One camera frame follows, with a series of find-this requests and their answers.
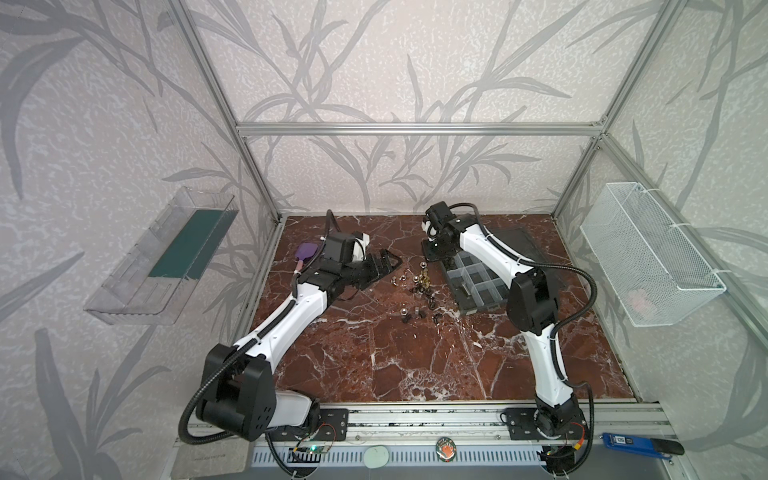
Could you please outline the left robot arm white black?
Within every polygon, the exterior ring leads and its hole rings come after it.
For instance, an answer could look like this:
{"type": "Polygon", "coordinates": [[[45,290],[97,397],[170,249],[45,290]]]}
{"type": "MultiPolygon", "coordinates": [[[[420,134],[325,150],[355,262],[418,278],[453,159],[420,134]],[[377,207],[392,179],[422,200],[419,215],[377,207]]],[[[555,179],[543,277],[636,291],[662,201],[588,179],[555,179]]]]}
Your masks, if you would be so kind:
{"type": "Polygon", "coordinates": [[[303,331],[346,288],[362,291],[402,263],[382,249],[348,262],[319,258],[295,273],[291,293],[262,324],[234,345],[218,344],[209,351],[200,387],[179,421],[179,438],[205,444],[231,436],[255,441],[282,427],[314,431],[317,402],[295,391],[279,391],[274,372],[303,331]]]}

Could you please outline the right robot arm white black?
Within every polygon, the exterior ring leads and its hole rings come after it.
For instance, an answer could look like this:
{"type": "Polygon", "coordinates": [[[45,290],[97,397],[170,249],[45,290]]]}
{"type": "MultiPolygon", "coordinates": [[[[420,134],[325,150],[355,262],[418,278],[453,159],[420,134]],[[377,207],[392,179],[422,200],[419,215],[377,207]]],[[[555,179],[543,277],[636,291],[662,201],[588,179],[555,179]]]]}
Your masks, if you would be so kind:
{"type": "Polygon", "coordinates": [[[583,413],[572,383],[565,372],[558,339],[558,290],[546,276],[547,269],[572,271],[569,265],[535,262],[500,241],[476,220],[450,217],[424,218],[422,242],[429,261],[450,258],[463,250],[476,257],[508,286],[506,313],[522,332],[535,376],[536,428],[546,438],[556,439],[572,423],[583,421],[583,413]]]}

